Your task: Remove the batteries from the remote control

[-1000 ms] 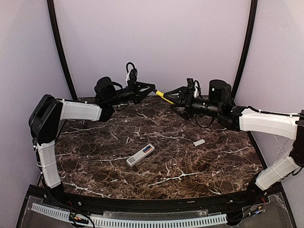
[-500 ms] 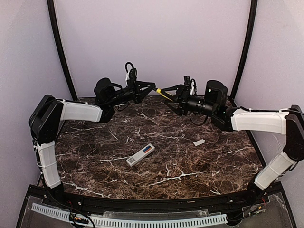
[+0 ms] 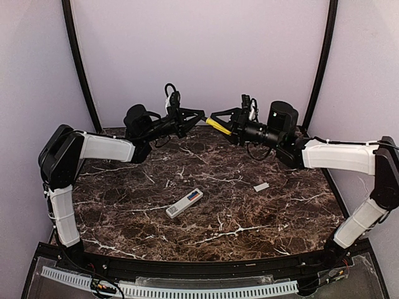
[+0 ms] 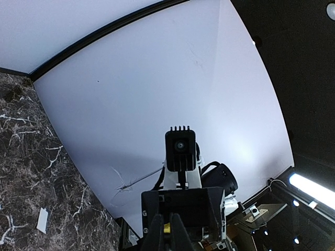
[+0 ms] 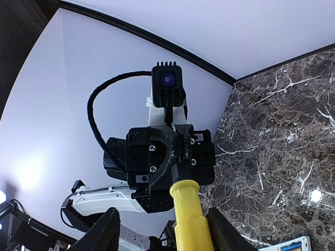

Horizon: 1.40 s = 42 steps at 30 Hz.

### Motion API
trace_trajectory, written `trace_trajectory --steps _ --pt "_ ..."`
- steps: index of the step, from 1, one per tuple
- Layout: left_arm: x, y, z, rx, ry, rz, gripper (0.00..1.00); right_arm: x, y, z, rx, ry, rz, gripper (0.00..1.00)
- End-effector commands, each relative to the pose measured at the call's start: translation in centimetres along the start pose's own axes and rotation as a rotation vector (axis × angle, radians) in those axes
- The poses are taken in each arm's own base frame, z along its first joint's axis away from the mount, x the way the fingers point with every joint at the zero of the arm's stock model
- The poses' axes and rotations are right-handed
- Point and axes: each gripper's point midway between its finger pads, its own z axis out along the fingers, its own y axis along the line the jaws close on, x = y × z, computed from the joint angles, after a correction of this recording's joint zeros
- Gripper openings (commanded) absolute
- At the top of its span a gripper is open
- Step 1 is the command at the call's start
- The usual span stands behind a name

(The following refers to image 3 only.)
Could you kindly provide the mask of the yellow handled screwdriver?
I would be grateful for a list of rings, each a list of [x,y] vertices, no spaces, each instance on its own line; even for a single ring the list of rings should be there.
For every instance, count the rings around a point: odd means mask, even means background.
[[[205,116],[202,117],[202,120],[207,124],[211,125],[213,128],[217,129],[218,131],[224,133],[225,135],[231,135],[231,131],[229,131],[224,126],[220,125],[217,121],[213,120],[212,118],[206,118]]]

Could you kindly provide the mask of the white battery cover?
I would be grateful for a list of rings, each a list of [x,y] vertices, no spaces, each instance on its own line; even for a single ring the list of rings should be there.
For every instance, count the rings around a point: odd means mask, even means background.
[[[269,187],[269,184],[268,184],[268,183],[262,183],[262,184],[259,184],[259,185],[257,185],[257,186],[254,186],[254,190],[255,190],[256,192],[259,192],[259,191],[262,191],[262,190],[267,189],[268,187]]]

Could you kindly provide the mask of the white remote control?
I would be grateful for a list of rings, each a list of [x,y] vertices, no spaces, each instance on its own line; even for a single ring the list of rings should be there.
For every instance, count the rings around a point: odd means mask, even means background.
[[[198,191],[200,193],[200,195],[192,200],[189,201],[187,199],[187,196],[189,194],[191,194],[193,191]],[[177,201],[176,203],[174,203],[173,205],[171,205],[167,210],[166,210],[166,214],[171,218],[174,219],[175,217],[177,217],[178,215],[180,215],[182,212],[184,212],[185,210],[187,210],[187,208],[191,207],[194,203],[196,203],[197,201],[199,201],[201,198],[203,197],[203,192],[200,191],[198,188],[192,190],[191,192],[189,192],[187,195],[183,196],[179,201]]]

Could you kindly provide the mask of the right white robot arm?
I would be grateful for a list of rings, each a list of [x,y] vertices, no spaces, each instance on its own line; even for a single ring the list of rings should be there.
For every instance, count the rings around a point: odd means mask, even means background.
[[[339,169],[374,176],[374,189],[355,212],[330,235],[322,262],[333,267],[349,247],[398,207],[398,147],[384,136],[379,141],[330,141],[296,136],[298,112],[290,104],[272,102],[266,124],[256,121],[250,105],[212,113],[206,123],[234,145],[264,145],[294,169]]]

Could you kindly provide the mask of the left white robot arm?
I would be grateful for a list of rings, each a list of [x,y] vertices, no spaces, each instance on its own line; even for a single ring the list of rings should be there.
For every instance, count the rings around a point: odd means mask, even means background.
[[[104,159],[140,164],[152,150],[152,141],[171,135],[183,138],[203,118],[203,110],[168,107],[167,115],[162,117],[137,104],[123,119],[123,138],[60,125],[41,151],[38,163],[49,215],[61,244],[72,247],[80,242],[72,202],[80,161]]]

